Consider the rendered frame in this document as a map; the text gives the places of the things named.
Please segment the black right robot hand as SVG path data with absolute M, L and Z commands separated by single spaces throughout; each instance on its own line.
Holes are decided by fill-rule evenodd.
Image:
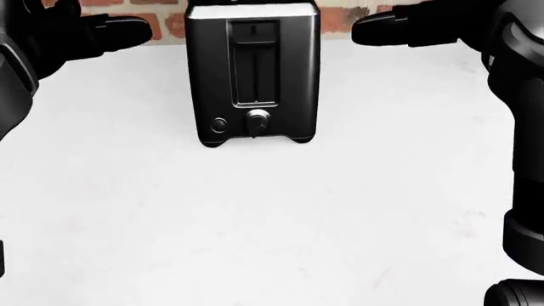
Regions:
M 484 62 L 518 56 L 544 68 L 544 0 L 428 0 L 357 20 L 359 45 L 421 48 L 462 41 Z

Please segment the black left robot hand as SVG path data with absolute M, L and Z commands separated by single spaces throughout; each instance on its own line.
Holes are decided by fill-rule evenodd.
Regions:
M 64 63 L 134 48 L 153 35 L 150 23 L 129 15 L 82 15 L 79 0 L 0 0 L 0 32 L 10 37 L 39 80 Z

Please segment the black toaster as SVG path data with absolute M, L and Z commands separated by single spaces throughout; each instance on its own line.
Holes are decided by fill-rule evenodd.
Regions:
M 188 0 L 190 92 L 200 142 L 316 133 L 320 9 L 315 0 Z

